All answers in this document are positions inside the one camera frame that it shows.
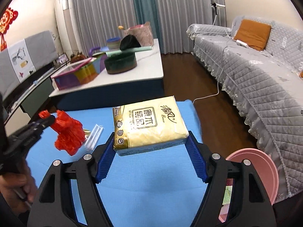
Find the human hand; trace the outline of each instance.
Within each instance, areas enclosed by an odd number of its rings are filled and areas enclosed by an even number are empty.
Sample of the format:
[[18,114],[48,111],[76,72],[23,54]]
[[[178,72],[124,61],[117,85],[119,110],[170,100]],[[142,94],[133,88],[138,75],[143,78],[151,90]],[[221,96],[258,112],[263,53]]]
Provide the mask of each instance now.
[[23,174],[6,173],[0,176],[0,191],[10,206],[14,214],[17,216],[20,213],[29,210],[28,206],[22,202],[14,192],[16,188],[22,188],[27,194],[28,202],[33,203],[37,193],[37,186],[34,178],[31,176],[31,170],[25,159],[23,163]]

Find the orange cushion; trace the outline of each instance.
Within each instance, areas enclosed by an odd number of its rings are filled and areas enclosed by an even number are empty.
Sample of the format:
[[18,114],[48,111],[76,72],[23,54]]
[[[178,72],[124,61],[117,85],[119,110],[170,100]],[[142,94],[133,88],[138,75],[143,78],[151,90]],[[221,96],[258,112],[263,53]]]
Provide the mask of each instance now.
[[270,25],[244,19],[234,40],[240,40],[251,48],[262,51],[266,46],[271,29]]

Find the red plastic bag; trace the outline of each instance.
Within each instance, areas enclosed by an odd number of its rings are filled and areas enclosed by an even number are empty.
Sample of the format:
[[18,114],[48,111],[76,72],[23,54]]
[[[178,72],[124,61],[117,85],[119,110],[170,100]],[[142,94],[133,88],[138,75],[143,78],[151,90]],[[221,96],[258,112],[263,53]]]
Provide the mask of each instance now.
[[[47,110],[39,113],[42,119],[50,115]],[[85,141],[82,124],[78,120],[74,120],[64,111],[57,110],[57,118],[51,125],[51,128],[58,133],[55,147],[58,150],[66,150],[70,156],[75,155]]]

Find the power strip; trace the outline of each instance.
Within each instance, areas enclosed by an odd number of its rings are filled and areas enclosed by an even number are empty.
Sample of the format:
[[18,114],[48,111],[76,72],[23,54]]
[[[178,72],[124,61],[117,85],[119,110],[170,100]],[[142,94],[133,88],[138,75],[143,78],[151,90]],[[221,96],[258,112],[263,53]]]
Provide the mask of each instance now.
[[239,45],[239,46],[245,47],[245,48],[249,48],[249,46],[248,46],[247,43],[242,42],[242,41],[240,41],[240,40],[237,40],[237,41],[236,41],[236,44]]

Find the tissue package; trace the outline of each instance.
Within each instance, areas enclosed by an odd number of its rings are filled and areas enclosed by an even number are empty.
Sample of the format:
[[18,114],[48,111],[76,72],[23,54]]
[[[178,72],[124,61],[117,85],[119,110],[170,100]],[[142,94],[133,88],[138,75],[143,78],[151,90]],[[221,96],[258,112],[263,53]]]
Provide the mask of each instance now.
[[114,149],[120,156],[184,144],[188,137],[173,96],[114,107],[113,116]]

